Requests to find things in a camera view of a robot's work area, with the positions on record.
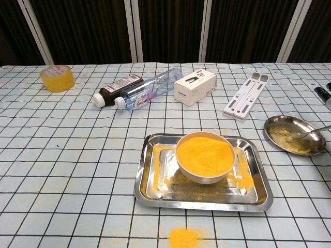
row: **stainless steel tray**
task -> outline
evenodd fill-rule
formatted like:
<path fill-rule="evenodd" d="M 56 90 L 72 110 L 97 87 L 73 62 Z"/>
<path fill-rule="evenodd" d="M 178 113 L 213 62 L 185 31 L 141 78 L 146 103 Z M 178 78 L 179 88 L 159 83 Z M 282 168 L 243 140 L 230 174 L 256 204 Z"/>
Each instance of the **stainless steel tray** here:
<path fill-rule="evenodd" d="M 181 134 L 153 134 L 143 145 L 134 194 L 150 207 L 263 212 L 273 194 L 255 145 L 242 137 L 224 136 L 235 148 L 237 163 L 223 180 L 198 184 L 179 170 L 175 147 Z"/>

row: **bottle label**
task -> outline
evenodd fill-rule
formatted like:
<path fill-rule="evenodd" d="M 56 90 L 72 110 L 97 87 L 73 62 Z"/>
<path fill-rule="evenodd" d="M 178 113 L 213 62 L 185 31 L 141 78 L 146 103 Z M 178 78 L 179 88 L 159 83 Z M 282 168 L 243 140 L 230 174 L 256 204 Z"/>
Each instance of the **bottle label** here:
<path fill-rule="evenodd" d="M 104 89 L 106 89 L 110 93 L 112 93 L 112 92 L 114 92 L 118 89 L 121 89 L 129 84 L 132 84 L 138 80 L 140 80 L 140 78 L 135 75 L 127 76 L 124 79 L 118 80 L 110 85 L 107 85 L 106 87 L 104 87 Z"/>
<path fill-rule="evenodd" d="M 146 102 L 150 102 L 155 98 L 155 94 L 153 92 L 144 92 L 140 96 L 137 97 L 134 107 L 138 107 L 143 105 Z"/>

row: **white bowl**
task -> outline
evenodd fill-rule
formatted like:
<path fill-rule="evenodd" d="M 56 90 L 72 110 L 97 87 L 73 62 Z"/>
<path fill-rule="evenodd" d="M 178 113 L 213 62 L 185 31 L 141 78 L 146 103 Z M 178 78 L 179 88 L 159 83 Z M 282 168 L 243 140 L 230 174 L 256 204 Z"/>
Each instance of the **white bowl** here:
<path fill-rule="evenodd" d="M 177 156 L 177 150 L 178 150 L 178 147 L 185 141 L 189 140 L 190 138 L 193 138 L 193 137 L 207 137 L 207 138 L 212 138 L 212 139 L 216 139 L 218 141 L 224 141 L 224 142 L 227 142 L 230 147 L 231 147 L 231 152 L 232 152 L 232 156 L 233 156 L 233 165 L 231 166 L 231 168 L 225 172 L 225 173 L 222 173 L 220 175 L 217 175 L 217 176 L 213 176 L 213 177 L 203 177 L 203 176 L 199 176 L 199 175 L 196 175 L 188 170 L 186 170 L 179 162 L 179 160 L 177 159 L 178 156 Z M 184 174 L 184 176 L 186 176 L 187 178 L 189 178 L 190 180 L 192 180 L 193 182 L 196 182 L 196 183 L 200 183 L 200 184 L 212 184 L 212 183 L 215 183 L 215 182 L 218 182 L 220 181 L 221 179 L 223 179 L 231 170 L 232 170 L 232 167 L 235 165 L 236 163 L 236 153 L 234 152 L 234 149 L 232 147 L 232 145 L 230 144 L 230 142 L 228 142 L 225 138 L 223 138 L 222 136 L 220 135 L 217 135 L 215 133 L 208 133 L 208 132 L 194 132 L 194 133 L 190 133 L 190 134 L 187 134 L 185 136 L 183 136 L 177 143 L 177 146 L 176 146 L 176 151 L 175 151 L 175 154 L 176 154 L 176 159 L 177 159 L 177 163 L 179 165 L 179 169 L 180 171 Z"/>

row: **packing tape roll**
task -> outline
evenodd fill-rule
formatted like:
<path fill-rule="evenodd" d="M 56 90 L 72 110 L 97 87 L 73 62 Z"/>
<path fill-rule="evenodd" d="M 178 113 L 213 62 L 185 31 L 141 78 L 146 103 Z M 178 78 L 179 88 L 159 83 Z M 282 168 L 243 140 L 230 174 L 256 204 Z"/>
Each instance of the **packing tape roll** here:
<path fill-rule="evenodd" d="M 62 92 L 74 86 L 74 78 L 69 66 L 51 66 L 42 70 L 40 77 L 50 92 Z"/>

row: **white box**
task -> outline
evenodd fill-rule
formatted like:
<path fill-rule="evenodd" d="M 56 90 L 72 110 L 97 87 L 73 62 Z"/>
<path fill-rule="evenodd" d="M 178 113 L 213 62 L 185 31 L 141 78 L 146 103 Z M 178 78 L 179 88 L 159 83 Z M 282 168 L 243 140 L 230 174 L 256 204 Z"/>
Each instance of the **white box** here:
<path fill-rule="evenodd" d="M 192 106 L 216 88 L 216 75 L 199 69 L 175 82 L 174 99 L 187 106 Z"/>

